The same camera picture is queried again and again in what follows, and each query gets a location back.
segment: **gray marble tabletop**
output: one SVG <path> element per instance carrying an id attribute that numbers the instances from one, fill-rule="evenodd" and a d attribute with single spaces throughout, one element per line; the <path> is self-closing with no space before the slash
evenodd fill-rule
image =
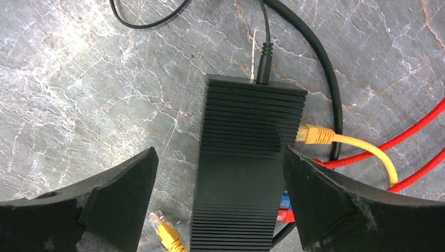
<path id="1" fill-rule="evenodd" d="M 124 0 L 147 23 L 180 0 Z M 286 0 L 325 46 L 340 84 L 345 134 L 383 143 L 445 92 L 442 0 Z M 268 9 L 273 80 L 309 91 L 304 122 L 332 126 L 322 68 L 303 37 Z M 251 78 L 264 42 L 256 0 L 193 0 L 173 21 L 133 30 L 108 1 L 0 2 L 0 201 L 33 198 L 113 167 L 150 146 L 160 157 L 149 212 L 189 239 L 205 74 Z M 401 179 L 445 146 L 445 114 L 388 151 Z M 325 159 L 328 148 L 295 146 Z M 344 146 L 342 156 L 360 150 Z M 338 169 L 386 188 L 372 158 Z M 445 200 L 445 164 L 402 193 Z M 148 222 L 139 251 L 165 251 Z M 273 251 L 301 251 L 296 230 Z"/>

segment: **yellow ethernet cable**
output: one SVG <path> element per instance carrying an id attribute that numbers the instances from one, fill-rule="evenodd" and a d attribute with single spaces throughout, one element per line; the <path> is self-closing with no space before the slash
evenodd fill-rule
<path id="1" fill-rule="evenodd" d="M 391 186 L 397 184 L 399 180 L 396 168 L 388 155 L 378 147 L 363 140 L 351 138 L 350 136 L 338 135 L 331 129 L 309 124 L 300 126 L 295 140 L 306 144 L 331 144 L 332 142 L 339 142 L 359 147 L 374 154 L 383 162 L 388 171 L 389 183 Z"/>
<path id="2" fill-rule="evenodd" d="M 170 222 L 167 222 L 160 210 L 156 210 L 149 215 L 149 221 L 156 233 L 162 240 L 164 245 L 170 252 L 188 252 L 184 241 L 181 238 L 178 230 L 173 227 Z"/>

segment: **thick black cable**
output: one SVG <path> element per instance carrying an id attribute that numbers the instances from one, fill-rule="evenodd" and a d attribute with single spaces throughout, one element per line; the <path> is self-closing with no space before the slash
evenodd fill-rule
<path id="1" fill-rule="evenodd" d="M 266 24 L 266 43 L 270 43 L 270 29 L 269 29 L 269 19 L 267 18 L 266 7 L 264 5 L 264 1 L 260 0 L 261 10 L 264 14 L 264 22 Z"/>
<path id="2" fill-rule="evenodd" d="M 276 11 L 281 17 L 295 27 L 303 37 L 308 41 L 309 45 L 314 50 L 320 63 L 323 67 L 324 74 L 327 78 L 327 85 L 332 98 L 332 108 L 334 112 L 334 131 L 336 134 L 343 134 L 343 111 L 342 101 L 340 99 L 340 90 L 338 88 L 337 77 L 335 76 L 334 68 L 332 67 L 329 56 L 323 48 L 320 40 L 309 26 L 299 18 L 292 10 L 281 3 L 279 0 L 264 0 L 270 8 Z M 337 160 L 340 155 L 342 145 L 334 142 L 331 149 L 330 160 Z"/>
<path id="3" fill-rule="evenodd" d="M 158 20 L 156 22 L 153 22 L 151 24 L 146 24 L 146 25 L 133 25 L 133 24 L 125 22 L 121 18 L 121 16 L 119 16 L 119 13 L 116 10 L 116 6 L 114 4 L 114 0 L 110 0 L 110 5 L 111 5 L 111 10 L 113 11 L 114 16 L 118 19 L 119 22 L 121 22 L 121 24 L 125 25 L 126 27 L 133 28 L 133 29 L 148 29 L 148 28 L 152 28 L 157 25 L 160 25 L 160 24 L 168 21 L 172 17 L 174 17 L 176 14 L 178 14 L 178 12 L 180 12 L 188 4 L 188 2 L 190 2 L 190 0 L 184 0 L 181 3 L 181 5 L 179 5 L 179 7 L 176 10 L 174 10 L 172 13 L 170 13 L 168 16 L 162 18 L 161 20 Z"/>

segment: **marble surface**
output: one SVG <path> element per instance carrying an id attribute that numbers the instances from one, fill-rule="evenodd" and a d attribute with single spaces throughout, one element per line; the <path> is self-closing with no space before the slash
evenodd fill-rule
<path id="1" fill-rule="evenodd" d="M 445 92 L 442 0 L 285 0 L 319 36 L 341 88 L 345 134 L 382 143 Z M 165 16 L 179 0 L 124 0 L 130 22 Z M 272 10 L 272 79 L 309 90 L 304 121 L 332 126 L 322 68 Z M 193 0 L 149 30 L 114 18 L 108 1 L 0 2 L 0 201 L 33 198 L 156 148 L 149 211 L 189 239 L 205 74 L 250 78 L 264 41 L 255 0 Z M 401 179 L 445 146 L 445 114 L 387 153 Z M 328 148 L 296 146 L 326 158 Z M 345 146 L 342 155 L 360 152 Z M 377 159 L 338 169 L 385 188 Z M 403 194 L 445 201 L 445 164 Z M 139 251 L 165 251 L 146 222 Z M 296 230 L 273 251 L 301 251 Z"/>

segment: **red cable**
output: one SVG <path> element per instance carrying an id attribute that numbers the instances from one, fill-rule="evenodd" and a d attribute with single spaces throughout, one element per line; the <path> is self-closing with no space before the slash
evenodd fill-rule
<path id="1" fill-rule="evenodd" d="M 389 192 L 398 193 L 402 191 L 403 189 L 409 187 L 414 182 L 421 179 L 423 176 L 425 176 L 427 173 L 432 171 L 434 167 L 439 165 L 443 160 L 445 160 L 445 148 L 439 154 L 437 154 L 430 162 L 428 162 L 424 167 L 422 167 L 420 170 L 416 171 L 413 175 L 407 177 L 406 179 L 402 180 L 401 182 L 397 183 L 393 187 L 390 187 L 388 189 Z"/>
<path id="2" fill-rule="evenodd" d="M 411 128 L 409 128 L 402 134 L 396 136 L 395 138 L 391 139 L 390 141 L 380 145 L 379 148 L 382 151 L 387 151 L 387 150 L 391 149 L 392 147 L 400 144 L 401 142 L 403 142 L 410 136 L 416 134 L 421 129 L 423 129 L 428 123 L 433 121 L 444 110 L 445 110 L 445 98 L 443 98 L 442 101 L 439 102 L 439 104 L 437 104 L 437 106 L 431 112 L 428 113 L 428 115 L 426 115 L 424 118 L 422 118 L 416 124 L 414 124 Z M 363 152 L 358 155 L 350 156 L 350 157 L 340 159 L 340 160 L 335 160 L 335 161 L 329 161 L 329 162 L 321 162 L 320 160 L 315 160 L 315 161 L 322 164 L 323 166 L 325 166 L 327 168 L 333 169 L 333 168 L 337 168 L 339 166 L 346 166 L 346 165 L 350 165 L 350 164 L 359 162 L 361 160 L 370 158 L 371 156 L 373 156 L 373 155 L 370 152 Z"/>

